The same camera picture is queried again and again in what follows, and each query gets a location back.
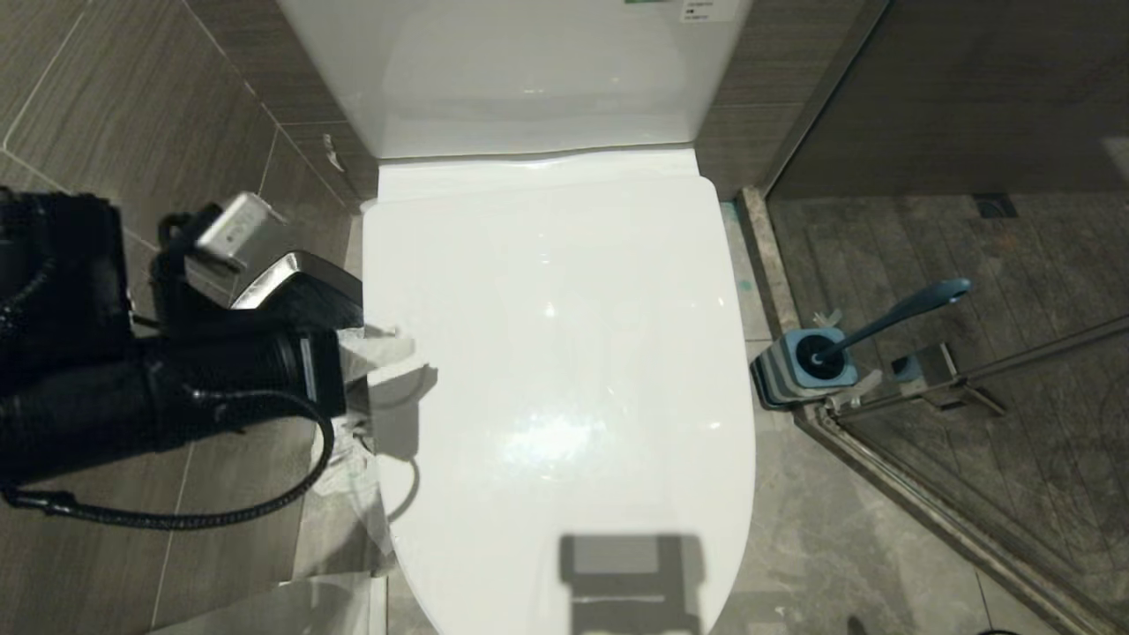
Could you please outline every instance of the gray floor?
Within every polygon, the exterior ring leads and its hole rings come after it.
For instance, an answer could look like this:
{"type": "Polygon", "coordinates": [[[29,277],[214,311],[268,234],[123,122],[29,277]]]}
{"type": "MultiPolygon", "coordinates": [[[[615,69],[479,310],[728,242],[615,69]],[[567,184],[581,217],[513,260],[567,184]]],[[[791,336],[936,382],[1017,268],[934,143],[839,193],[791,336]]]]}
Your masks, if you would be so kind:
{"type": "MultiPolygon", "coordinates": [[[[773,200],[802,319],[851,330],[926,281],[973,279],[961,303],[854,349],[867,368],[945,341],[970,369],[1129,314],[1126,193],[773,200]]],[[[1016,553],[1129,625],[1129,339],[981,388],[1008,414],[912,405],[850,424],[1016,553]]]]}
{"type": "MultiPolygon", "coordinates": [[[[768,346],[769,330],[735,212],[725,209],[723,214],[742,301],[746,353],[752,357],[768,346]]],[[[796,428],[788,416],[758,408],[755,426],[752,528],[733,593],[712,633],[963,635],[992,626],[1023,635],[1052,633],[796,428]]],[[[333,554],[365,557],[364,546],[349,546],[349,536],[356,538],[349,529],[324,529],[348,525],[351,512],[347,506],[318,505],[313,507],[307,501],[296,575],[335,573],[345,563],[320,566],[333,554]],[[338,521],[326,520],[334,514],[338,521]],[[321,547],[315,543],[318,537],[321,547]]],[[[388,579],[388,633],[436,633],[395,569],[388,579]]]]}

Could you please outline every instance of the sticker label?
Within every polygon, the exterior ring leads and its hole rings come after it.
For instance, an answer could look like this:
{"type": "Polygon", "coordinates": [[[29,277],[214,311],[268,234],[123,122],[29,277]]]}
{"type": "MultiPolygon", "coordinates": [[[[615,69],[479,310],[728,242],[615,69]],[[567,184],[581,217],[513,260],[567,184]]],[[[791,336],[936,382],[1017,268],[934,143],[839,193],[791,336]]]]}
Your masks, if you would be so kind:
{"type": "Polygon", "coordinates": [[[681,20],[694,23],[728,23],[737,16],[741,0],[682,0],[681,20]]]}

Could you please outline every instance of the toilet tank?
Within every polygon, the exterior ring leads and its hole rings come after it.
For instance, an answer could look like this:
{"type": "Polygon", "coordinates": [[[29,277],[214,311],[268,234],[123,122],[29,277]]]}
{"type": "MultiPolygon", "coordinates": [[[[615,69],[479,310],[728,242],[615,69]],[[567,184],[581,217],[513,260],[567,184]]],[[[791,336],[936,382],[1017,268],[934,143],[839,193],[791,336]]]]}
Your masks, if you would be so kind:
{"type": "Polygon", "coordinates": [[[378,158],[692,141],[752,0],[279,0],[378,158]]]}

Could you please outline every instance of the toilet brush holder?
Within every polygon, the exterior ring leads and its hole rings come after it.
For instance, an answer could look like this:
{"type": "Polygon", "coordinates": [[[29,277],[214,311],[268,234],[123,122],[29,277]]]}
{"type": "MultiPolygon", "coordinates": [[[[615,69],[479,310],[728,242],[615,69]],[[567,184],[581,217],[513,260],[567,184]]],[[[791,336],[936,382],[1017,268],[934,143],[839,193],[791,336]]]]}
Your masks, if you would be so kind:
{"type": "Polygon", "coordinates": [[[966,278],[938,282],[849,337],[832,328],[786,332],[750,364],[761,403],[771,410],[787,410],[855,385],[859,372],[848,350],[851,346],[903,320],[956,302],[971,288],[966,278]]]}

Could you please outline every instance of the white toilet lid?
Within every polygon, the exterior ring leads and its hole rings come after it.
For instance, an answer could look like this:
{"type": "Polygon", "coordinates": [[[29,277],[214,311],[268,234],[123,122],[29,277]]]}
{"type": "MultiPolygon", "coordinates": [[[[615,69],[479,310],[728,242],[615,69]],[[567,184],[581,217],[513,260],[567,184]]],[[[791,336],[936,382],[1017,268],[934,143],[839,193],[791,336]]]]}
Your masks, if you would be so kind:
{"type": "Polygon", "coordinates": [[[708,633],[754,476],[709,181],[377,201],[364,281],[368,323],[399,327],[437,372],[418,473],[379,463],[386,511],[417,489],[392,538],[439,632],[555,635],[602,615],[679,630],[684,612],[708,633]]]}

